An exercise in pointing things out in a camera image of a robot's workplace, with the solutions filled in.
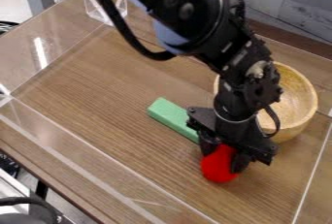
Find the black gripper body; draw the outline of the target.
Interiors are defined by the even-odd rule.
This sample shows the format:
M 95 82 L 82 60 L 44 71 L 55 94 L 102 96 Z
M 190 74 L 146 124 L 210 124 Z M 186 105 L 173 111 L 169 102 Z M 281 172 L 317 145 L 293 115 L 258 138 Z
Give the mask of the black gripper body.
M 270 105 L 280 101 L 280 75 L 272 62 L 249 69 L 238 81 L 220 77 L 212 108 L 186 109 L 186 125 L 198 135 L 207 131 L 236 152 L 245 152 L 254 161 L 269 165 L 277 153 L 270 138 L 280 129 L 280 120 Z

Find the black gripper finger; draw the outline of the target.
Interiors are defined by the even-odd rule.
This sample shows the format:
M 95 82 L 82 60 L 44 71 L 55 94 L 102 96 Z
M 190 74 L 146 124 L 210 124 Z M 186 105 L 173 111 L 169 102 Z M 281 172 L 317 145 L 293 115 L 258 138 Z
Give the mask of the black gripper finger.
M 198 132 L 198 145 L 203 156 L 212 154 L 222 142 L 207 131 Z
M 230 159 L 230 172 L 233 174 L 242 173 L 253 161 L 254 157 L 250 154 L 236 152 Z

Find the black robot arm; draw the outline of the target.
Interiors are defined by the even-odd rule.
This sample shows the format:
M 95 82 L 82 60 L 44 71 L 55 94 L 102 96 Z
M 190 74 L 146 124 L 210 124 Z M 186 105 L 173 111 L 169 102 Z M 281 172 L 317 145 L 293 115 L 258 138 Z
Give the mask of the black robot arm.
M 131 47 L 147 58 L 165 61 L 189 55 L 220 76 L 220 88 L 210 108 L 186 109 L 186 125 L 198 135 L 202 156 L 226 148 L 230 173 L 241 173 L 252 162 L 269 164 L 277 153 L 265 132 L 258 111 L 266 111 L 274 123 L 278 117 L 270 105 L 284 93 L 270 50 L 252 31 L 244 0 L 135 0 L 151 16 L 155 35 L 165 49 L 149 50 L 139 42 L 112 0 L 96 0 Z

